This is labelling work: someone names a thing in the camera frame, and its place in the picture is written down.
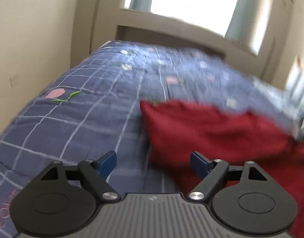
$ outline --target bed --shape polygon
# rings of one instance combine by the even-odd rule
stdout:
[[[75,165],[115,150],[118,163],[107,182],[121,195],[178,191],[166,174],[149,165],[140,100],[251,109],[290,133],[293,122],[254,83],[220,58],[196,49],[105,44],[33,99],[0,135],[0,237],[16,235],[10,202],[53,160]],[[68,101],[53,101],[47,95],[55,89],[80,93]]]

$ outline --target beige wall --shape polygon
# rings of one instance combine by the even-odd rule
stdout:
[[[0,132],[70,67],[77,0],[0,0]]]
[[[296,55],[299,55],[304,61],[304,0],[294,2],[291,24],[272,85],[285,88]]]
[[[91,51],[93,26],[100,0],[78,0],[71,40],[70,66],[75,67]]]

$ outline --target ribbed plastic surface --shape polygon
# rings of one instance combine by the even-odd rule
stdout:
[[[244,238],[218,224],[202,204],[180,194],[128,194],[106,204],[84,229],[66,238]],[[287,233],[273,238],[291,238]]]

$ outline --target bright window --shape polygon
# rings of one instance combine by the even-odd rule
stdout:
[[[175,17],[225,36],[237,0],[152,0],[151,12]]]

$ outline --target silver screw head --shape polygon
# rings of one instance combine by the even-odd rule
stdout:
[[[205,195],[200,192],[200,191],[193,191],[191,192],[188,197],[191,199],[191,200],[195,200],[195,201],[198,201],[198,200],[201,200],[205,197]]]
[[[115,192],[105,192],[102,194],[102,198],[104,198],[107,201],[114,201],[118,198],[118,194]]]

